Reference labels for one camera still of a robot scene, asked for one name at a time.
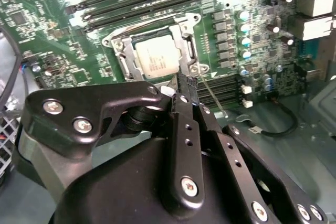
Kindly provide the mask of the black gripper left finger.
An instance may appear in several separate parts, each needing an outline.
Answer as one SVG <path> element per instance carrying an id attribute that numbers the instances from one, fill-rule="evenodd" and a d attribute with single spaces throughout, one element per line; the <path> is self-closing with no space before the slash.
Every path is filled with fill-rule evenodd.
<path id="1" fill-rule="evenodd" d="M 200 128 L 189 77 L 30 94 L 19 155 L 59 210 L 201 210 Z"/>

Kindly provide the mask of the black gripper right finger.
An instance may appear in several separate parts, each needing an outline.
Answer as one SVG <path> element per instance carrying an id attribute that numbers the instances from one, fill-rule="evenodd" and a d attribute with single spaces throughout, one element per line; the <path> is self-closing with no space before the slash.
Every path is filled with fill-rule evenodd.
<path id="1" fill-rule="evenodd" d="M 328 223 L 322 209 L 246 134 L 233 125 L 220 127 L 199 102 L 197 84 L 188 79 L 201 131 L 233 186 L 233 222 Z"/>

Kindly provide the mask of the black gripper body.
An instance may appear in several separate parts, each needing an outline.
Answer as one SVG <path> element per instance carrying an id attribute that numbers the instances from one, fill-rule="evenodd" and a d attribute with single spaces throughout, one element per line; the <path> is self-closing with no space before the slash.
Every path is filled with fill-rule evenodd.
<path id="1" fill-rule="evenodd" d="M 104 134 L 150 121 L 152 138 L 92 167 Z M 250 172 L 203 105 L 27 105 L 16 152 L 57 202 L 51 223 L 252 222 Z"/>

